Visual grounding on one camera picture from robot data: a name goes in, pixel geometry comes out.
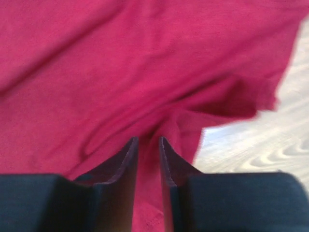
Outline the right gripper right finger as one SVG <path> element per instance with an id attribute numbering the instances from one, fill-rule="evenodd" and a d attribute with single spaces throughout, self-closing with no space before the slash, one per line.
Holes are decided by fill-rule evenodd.
<path id="1" fill-rule="evenodd" d="M 309 199 L 291 174 L 205 174 L 159 140 L 167 232 L 306 232 Z"/>

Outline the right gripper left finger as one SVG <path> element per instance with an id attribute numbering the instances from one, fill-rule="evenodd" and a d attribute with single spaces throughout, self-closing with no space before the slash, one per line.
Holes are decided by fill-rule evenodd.
<path id="1" fill-rule="evenodd" d="M 57 174 L 1 175 L 1 231 L 131 231 L 138 146 L 132 138 L 75 180 Z"/>

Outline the dark red t shirt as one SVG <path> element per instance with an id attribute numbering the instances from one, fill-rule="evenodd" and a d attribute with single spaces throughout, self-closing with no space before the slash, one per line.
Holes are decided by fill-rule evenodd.
<path id="1" fill-rule="evenodd" d="M 3 0 L 0 171 L 91 170 L 134 136 L 133 230 L 164 229 L 158 140 L 273 110 L 306 0 Z"/>

